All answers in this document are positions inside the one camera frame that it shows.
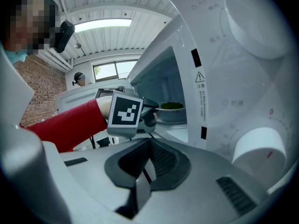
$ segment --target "ceiling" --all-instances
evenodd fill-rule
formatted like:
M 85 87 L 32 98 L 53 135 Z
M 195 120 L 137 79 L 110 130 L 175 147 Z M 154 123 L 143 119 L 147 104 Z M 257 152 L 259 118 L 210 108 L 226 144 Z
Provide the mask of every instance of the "ceiling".
M 130 18 L 130 27 L 96 28 L 74 33 L 60 58 L 73 64 L 105 56 L 142 53 L 178 14 L 169 0 L 55 0 L 61 22 L 73 24 L 101 18 Z

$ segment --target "white circular knob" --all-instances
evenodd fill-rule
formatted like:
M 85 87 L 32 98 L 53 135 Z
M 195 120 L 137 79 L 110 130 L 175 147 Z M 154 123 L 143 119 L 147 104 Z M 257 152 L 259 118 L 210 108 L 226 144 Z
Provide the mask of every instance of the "white circular knob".
M 235 39 L 248 52 L 276 59 L 294 49 L 285 17 L 272 0 L 224 0 Z
M 235 146 L 233 164 L 244 170 L 265 188 L 281 175 L 286 163 L 284 143 L 279 133 L 262 127 L 243 135 Z

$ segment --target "warning triangle symbol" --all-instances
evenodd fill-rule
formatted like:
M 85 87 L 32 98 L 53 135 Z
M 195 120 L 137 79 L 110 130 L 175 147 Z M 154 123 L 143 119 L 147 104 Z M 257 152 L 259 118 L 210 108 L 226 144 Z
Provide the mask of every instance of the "warning triangle symbol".
M 197 82 L 203 82 L 203 81 L 205 81 L 204 76 L 200 72 L 198 72 L 195 82 L 197 83 Z

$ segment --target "cap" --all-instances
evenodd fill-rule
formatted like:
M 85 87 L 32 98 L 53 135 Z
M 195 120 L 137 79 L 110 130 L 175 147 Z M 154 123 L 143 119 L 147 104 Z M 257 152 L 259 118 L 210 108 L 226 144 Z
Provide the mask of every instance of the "cap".
M 77 73 L 74 75 L 74 80 L 75 80 L 75 82 L 72 82 L 73 85 L 76 84 L 76 83 L 78 82 L 79 77 L 82 76 L 82 75 L 83 75 L 82 72 L 77 72 Z

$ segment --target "black slot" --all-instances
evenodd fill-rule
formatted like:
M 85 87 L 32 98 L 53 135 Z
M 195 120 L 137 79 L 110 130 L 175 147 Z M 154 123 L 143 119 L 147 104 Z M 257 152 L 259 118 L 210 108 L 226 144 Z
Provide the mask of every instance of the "black slot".
M 195 67 L 200 67 L 201 66 L 201 61 L 200 61 L 197 49 L 192 50 L 191 53 L 192 53 L 192 56 L 193 56 Z
M 79 163 L 86 162 L 86 161 L 87 161 L 86 158 L 78 158 L 78 159 L 65 161 L 64 163 L 68 167 L 68 166 L 72 166 L 72 165 L 79 164 Z
M 201 127 L 201 138 L 206 140 L 206 130 L 207 128 L 206 127 Z

